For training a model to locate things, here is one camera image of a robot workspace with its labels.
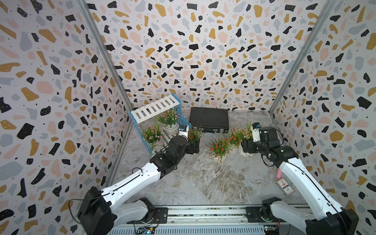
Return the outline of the pink flower pot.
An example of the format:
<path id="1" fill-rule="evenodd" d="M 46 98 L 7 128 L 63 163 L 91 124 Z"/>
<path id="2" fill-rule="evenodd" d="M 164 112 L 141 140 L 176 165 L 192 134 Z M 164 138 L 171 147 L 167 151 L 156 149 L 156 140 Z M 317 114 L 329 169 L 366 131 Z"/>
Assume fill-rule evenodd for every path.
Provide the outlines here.
<path id="1" fill-rule="evenodd" d="M 249 122 L 241 131 L 240 154 L 244 157 L 251 157 L 253 147 L 253 127 Z"/>
<path id="2" fill-rule="evenodd" d="M 142 130 L 144 140 L 150 144 L 151 150 L 162 143 L 163 135 L 159 124 L 148 126 Z"/>
<path id="3" fill-rule="evenodd" d="M 164 125 L 165 132 L 171 136 L 178 133 L 178 115 L 173 109 L 169 109 L 156 117 L 156 120 Z"/>

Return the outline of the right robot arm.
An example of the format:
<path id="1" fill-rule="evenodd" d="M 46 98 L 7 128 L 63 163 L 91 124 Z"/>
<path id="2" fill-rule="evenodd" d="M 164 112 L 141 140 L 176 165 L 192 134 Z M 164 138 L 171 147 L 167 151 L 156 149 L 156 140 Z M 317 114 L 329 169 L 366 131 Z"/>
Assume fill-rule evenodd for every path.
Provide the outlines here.
<path id="1" fill-rule="evenodd" d="M 249 153 L 259 153 L 287 176 L 309 205 L 307 213 L 272 197 L 262 201 L 260 214 L 265 222 L 283 220 L 306 235 L 353 235 L 359 221 L 353 209 L 345 209 L 314 179 L 298 154 L 279 140 L 281 134 L 273 127 L 251 125 L 248 142 L 242 144 Z"/>

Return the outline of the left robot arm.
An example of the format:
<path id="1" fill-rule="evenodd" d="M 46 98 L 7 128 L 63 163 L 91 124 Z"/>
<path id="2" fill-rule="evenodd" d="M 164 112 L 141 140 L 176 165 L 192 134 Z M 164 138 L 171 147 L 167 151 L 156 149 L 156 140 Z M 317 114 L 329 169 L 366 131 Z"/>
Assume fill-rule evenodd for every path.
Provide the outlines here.
<path id="1" fill-rule="evenodd" d="M 148 223 L 155 207 L 147 198 L 125 202 L 146 186 L 155 183 L 177 169 L 190 142 L 185 136 L 173 137 L 166 150 L 161 150 L 135 173 L 112 186 L 88 190 L 78 210 L 76 222 L 87 235 L 106 235 L 120 224 L 143 221 Z"/>

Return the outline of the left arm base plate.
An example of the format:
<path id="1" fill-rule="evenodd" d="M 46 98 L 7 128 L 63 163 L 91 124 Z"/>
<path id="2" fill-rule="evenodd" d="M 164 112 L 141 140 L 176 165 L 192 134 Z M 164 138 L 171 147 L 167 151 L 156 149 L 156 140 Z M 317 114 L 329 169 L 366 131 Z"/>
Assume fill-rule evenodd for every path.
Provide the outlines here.
<path id="1" fill-rule="evenodd" d="M 156 207 L 152 212 L 153 224 L 167 224 L 168 207 Z"/>

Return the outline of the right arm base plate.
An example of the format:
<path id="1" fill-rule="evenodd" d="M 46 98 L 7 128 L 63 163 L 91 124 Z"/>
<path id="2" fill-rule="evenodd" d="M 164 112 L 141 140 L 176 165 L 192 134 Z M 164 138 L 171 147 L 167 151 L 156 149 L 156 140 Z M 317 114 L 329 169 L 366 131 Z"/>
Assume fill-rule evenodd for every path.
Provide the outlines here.
<path id="1" fill-rule="evenodd" d="M 261 214 L 261 207 L 260 206 L 250 206 L 245 207 L 245 216 L 247 218 L 248 223 L 277 223 L 277 222 L 285 222 L 284 220 L 280 220 L 277 218 L 273 219 L 266 219 L 263 218 Z"/>

